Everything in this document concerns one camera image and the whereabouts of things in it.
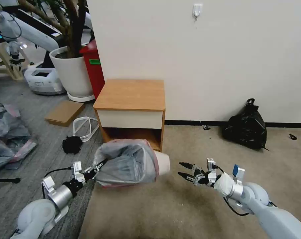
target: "black cloth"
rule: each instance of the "black cloth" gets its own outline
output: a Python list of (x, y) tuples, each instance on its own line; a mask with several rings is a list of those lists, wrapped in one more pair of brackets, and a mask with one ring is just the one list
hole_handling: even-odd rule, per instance
[(247, 100), (244, 109), (232, 116), (227, 125), (222, 128), (222, 136), (230, 141), (242, 144), (251, 149), (265, 148), (267, 129), (255, 106), (255, 99)]
[(77, 154), (81, 149), (81, 145), (83, 144), (82, 140), (78, 136), (66, 137), (63, 140), (62, 147), (65, 153), (73, 153)]

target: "wooden tabletop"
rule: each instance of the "wooden tabletop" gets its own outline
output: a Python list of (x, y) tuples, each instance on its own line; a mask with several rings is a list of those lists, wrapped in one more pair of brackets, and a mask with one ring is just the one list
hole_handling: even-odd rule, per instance
[(163, 80), (110, 79), (97, 97), (96, 110), (163, 111)]

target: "green label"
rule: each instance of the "green label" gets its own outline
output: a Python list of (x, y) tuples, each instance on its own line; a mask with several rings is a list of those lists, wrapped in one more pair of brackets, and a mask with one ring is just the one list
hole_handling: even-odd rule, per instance
[(90, 59), (90, 64), (91, 65), (100, 65), (101, 61), (98, 59)]

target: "white wall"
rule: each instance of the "white wall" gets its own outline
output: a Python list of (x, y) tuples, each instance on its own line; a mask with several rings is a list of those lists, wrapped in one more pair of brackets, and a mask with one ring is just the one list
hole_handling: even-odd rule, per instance
[(87, 2), (104, 77), (164, 79), (167, 120), (228, 120), (254, 97), (266, 122), (301, 123), (301, 0)]

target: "red trash bin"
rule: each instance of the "red trash bin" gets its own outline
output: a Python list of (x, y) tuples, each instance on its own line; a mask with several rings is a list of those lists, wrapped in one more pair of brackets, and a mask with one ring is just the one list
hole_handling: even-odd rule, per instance
[(105, 81), (95, 39), (87, 44), (87, 46), (83, 47), (80, 50), (80, 53), (84, 56), (86, 69), (93, 88), (93, 93), (95, 98), (97, 98), (105, 84)]

